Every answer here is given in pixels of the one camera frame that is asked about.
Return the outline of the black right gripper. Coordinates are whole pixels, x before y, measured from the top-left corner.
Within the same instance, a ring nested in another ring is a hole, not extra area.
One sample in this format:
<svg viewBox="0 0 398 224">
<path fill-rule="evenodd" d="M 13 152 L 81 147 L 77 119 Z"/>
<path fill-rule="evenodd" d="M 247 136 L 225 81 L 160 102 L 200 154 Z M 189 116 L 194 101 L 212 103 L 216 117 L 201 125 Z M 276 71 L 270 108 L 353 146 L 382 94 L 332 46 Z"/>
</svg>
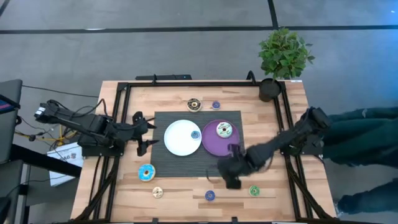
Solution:
<svg viewBox="0 0 398 224">
<path fill-rule="evenodd" d="M 228 152 L 231 157 L 218 160 L 218 171 L 224 178 L 227 189 L 241 189 L 238 176 L 249 175 L 249 164 L 241 158 L 242 151 L 239 144 L 228 144 Z"/>
</svg>

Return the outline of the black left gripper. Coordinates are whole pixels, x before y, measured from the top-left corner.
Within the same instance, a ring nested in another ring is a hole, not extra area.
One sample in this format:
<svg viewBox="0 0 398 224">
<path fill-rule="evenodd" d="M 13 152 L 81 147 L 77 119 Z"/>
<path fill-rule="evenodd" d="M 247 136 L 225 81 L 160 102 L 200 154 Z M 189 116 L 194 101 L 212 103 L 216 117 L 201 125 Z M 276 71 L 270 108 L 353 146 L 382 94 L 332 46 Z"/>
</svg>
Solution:
<svg viewBox="0 0 398 224">
<path fill-rule="evenodd" d="M 141 111 L 137 111 L 133 117 L 133 125 L 131 124 L 121 124 L 119 130 L 122 132 L 123 136 L 127 140 L 138 140 L 143 134 L 147 132 L 147 129 L 156 129 L 157 127 L 150 124 L 150 121 L 155 120 L 155 118 L 146 119 Z M 143 156 L 147 152 L 147 148 L 159 140 L 138 140 L 137 155 Z"/>
</svg>

